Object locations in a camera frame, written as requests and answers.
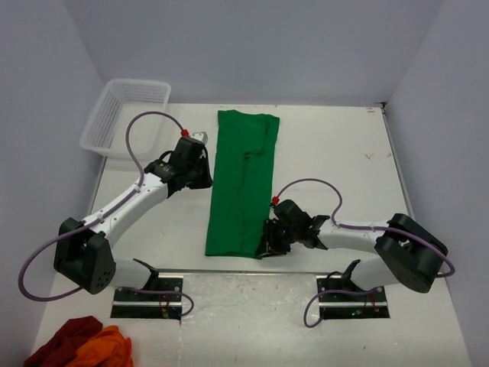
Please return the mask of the green t shirt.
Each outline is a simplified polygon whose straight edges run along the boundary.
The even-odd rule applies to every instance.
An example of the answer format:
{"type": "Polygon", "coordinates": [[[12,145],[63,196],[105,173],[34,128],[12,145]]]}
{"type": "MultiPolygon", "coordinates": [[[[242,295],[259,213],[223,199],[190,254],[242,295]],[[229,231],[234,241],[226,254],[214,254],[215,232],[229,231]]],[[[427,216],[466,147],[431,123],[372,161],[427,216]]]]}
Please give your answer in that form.
{"type": "Polygon", "coordinates": [[[205,255],[259,258],[280,119],[220,110],[218,126],[205,255]]]}

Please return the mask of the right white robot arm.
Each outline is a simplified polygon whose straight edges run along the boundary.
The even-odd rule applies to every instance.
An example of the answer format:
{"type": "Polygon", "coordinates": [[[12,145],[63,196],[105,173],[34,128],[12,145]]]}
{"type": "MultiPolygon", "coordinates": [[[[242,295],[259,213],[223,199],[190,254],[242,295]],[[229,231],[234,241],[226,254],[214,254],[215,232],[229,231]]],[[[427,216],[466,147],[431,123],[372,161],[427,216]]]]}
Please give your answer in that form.
{"type": "Polygon", "coordinates": [[[334,222],[327,215],[310,216],[292,200],[273,202],[274,217],[264,221],[260,258],[286,255],[294,243],[324,251],[349,249],[373,254],[354,260],[341,274],[337,290],[349,300],[392,284],[421,294],[430,291],[448,249],[407,215],[397,213],[370,225],[334,222]]]}

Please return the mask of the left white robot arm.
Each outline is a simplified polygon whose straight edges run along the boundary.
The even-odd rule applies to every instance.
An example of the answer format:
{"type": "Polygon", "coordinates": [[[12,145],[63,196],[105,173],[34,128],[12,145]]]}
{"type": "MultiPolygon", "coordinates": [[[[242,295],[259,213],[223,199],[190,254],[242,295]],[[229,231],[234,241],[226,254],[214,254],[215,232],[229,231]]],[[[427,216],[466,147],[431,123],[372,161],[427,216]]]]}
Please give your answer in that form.
{"type": "Polygon", "coordinates": [[[142,300],[154,298],[157,270],[138,259],[115,260],[112,248],[146,212],[176,192],[212,186],[207,140],[205,132],[181,137],[174,150],[150,162],[143,176],[106,207],[81,221],[65,220],[54,269],[90,294],[120,287],[142,300]]]}

